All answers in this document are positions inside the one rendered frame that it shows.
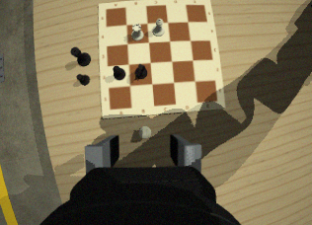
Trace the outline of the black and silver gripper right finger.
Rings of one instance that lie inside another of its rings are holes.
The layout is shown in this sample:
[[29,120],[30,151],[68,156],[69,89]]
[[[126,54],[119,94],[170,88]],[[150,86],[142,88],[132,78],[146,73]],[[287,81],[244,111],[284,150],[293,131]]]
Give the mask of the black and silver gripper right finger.
[[170,135],[170,156],[176,166],[194,167],[201,173],[201,145],[178,134]]

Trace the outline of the chessboard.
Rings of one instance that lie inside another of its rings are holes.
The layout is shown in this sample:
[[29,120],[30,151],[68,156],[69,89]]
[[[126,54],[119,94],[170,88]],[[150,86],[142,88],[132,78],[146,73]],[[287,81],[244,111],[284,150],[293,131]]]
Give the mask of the chessboard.
[[[164,33],[152,30],[157,19]],[[131,36],[141,25],[143,39]],[[99,4],[103,118],[225,109],[210,0],[134,0]],[[142,64],[147,76],[135,70]],[[125,77],[117,80],[113,68]]]

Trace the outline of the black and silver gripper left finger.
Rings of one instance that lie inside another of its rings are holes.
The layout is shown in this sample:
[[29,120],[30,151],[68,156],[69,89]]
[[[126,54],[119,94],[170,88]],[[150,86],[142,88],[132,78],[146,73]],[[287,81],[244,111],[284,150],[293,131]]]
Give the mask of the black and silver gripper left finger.
[[119,158],[118,135],[85,146],[86,174],[94,168],[113,167]]

